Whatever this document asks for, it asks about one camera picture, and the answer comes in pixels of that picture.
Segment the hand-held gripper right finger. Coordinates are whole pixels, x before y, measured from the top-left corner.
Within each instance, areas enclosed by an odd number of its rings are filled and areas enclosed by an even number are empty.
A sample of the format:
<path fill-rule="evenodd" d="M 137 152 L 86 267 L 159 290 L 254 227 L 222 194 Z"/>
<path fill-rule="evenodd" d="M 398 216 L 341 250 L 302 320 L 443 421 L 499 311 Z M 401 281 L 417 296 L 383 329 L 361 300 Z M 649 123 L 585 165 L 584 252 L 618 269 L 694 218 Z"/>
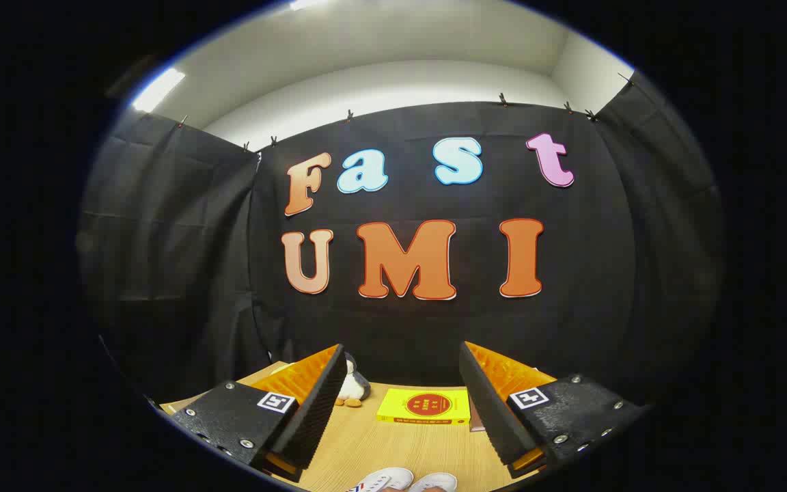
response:
<path fill-rule="evenodd" d="M 460 374 L 512 478 L 581 460 L 650 410 L 583 374 L 555 378 L 468 340 Z"/>

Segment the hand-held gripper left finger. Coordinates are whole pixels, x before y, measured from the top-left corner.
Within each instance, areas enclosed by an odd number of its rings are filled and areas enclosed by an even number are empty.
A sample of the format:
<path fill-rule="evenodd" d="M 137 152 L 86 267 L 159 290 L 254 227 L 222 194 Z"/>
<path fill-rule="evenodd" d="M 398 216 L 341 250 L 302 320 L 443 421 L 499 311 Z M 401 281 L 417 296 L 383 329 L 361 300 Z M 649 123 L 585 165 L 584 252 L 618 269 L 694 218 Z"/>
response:
<path fill-rule="evenodd" d="M 335 344 L 256 382 L 225 382 L 171 419 L 191 438 L 258 472 L 298 482 L 318 451 L 346 378 Z"/>

